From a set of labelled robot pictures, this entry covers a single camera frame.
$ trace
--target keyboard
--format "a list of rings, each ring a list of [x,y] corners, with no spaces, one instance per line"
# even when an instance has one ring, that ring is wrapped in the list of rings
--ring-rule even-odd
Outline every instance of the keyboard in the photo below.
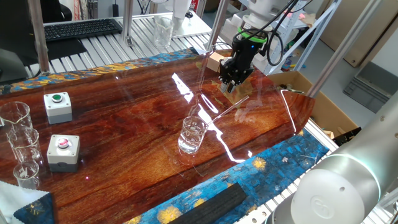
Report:
[[[94,37],[96,35],[120,33],[122,27],[114,19],[96,19],[70,22],[44,27],[45,40],[55,41],[71,38]]]

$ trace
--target glass cup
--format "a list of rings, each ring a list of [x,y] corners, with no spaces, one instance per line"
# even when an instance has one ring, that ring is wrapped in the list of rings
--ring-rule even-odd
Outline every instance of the glass cup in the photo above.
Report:
[[[196,116],[189,116],[182,121],[182,130],[178,138],[178,147],[188,153],[194,154],[199,150],[205,137],[208,125]]]
[[[18,181],[18,186],[36,190],[40,184],[39,165],[35,161],[23,162],[15,166],[14,177]]]
[[[168,47],[172,41],[174,23],[171,19],[155,16],[155,35],[154,42],[158,47]]]
[[[2,124],[10,129],[16,126],[27,126],[33,128],[30,118],[30,108],[22,102],[10,102],[0,107],[0,118]]]
[[[41,163],[42,154],[39,145],[39,133],[26,126],[16,126],[8,133],[8,142],[11,145],[18,162],[35,160]]]

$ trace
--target metal grating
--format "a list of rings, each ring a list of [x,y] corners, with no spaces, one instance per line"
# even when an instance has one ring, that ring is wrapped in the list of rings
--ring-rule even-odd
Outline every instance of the metal grating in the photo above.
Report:
[[[132,37],[133,47],[128,47],[121,41],[120,34],[102,35],[98,37],[89,37],[79,39],[86,47],[87,52],[71,55],[50,61],[50,72],[70,72],[75,70],[84,70],[88,68],[110,65],[112,63],[134,60],[137,58],[151,57],[160,53],[170,53],[177,50],[194,47],[205,50],[206,44],[210,38],[209,34],[200,34],[191,37],[181,37],[173,39],[170,47],[166,49],[158,48],[153,44],[154,38],[154,20],[153,16],[133,16],[132,18]],[[123,23],[121,17],[116,19],[120,24]],[[228,45],[219,44],[217,50],[230,49]],[[39,65],[26,67],[30,77],[33,77],[39,71]]]

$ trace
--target brown cardboard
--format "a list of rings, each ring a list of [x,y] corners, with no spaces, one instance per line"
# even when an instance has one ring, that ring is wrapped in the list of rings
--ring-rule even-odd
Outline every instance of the brown cardboard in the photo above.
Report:
[[[276,85],[291,84],[293,89],[304,92],[307,92],[312,86],[312,83],[300,72],[284,72],[268,75],[267,77]],[[315,99],[312,117],[322,129],[332,131],[335,136],[339,136],[340,134],[344,134],[341,133],[341,130],[348,132],[358,127],[354,121],[344,114],[344,112],[322,92],[319,92]]]
[[[216,52],[212,53],[207,61],[207,67],[215,72],[218,72],[218,68],[220,67],[220,60],[223,60],[224,58],[224,56]]]

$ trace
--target wooden table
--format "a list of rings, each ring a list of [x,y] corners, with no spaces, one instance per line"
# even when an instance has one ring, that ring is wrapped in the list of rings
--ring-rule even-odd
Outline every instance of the wooden table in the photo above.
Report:
[[[57,223],[125,222],[304,127],[314,99],[280,92],[258,70],[233,94],[223,94],[218,74],[205,64],[198,56],[0,97],[0,105],[30,106],[45,160],[52,134],[80,137],[78,172],[47,170],[40,177],[39,189],[52,193]],[[63,91],[71,97],[73,121],[49,125],[43,95]],[[179,152],[185,117],[210,120],[246,95],[238,110],[210,126],[198,153]],[[1,181],[17,184],[16,164],[1,131]]]

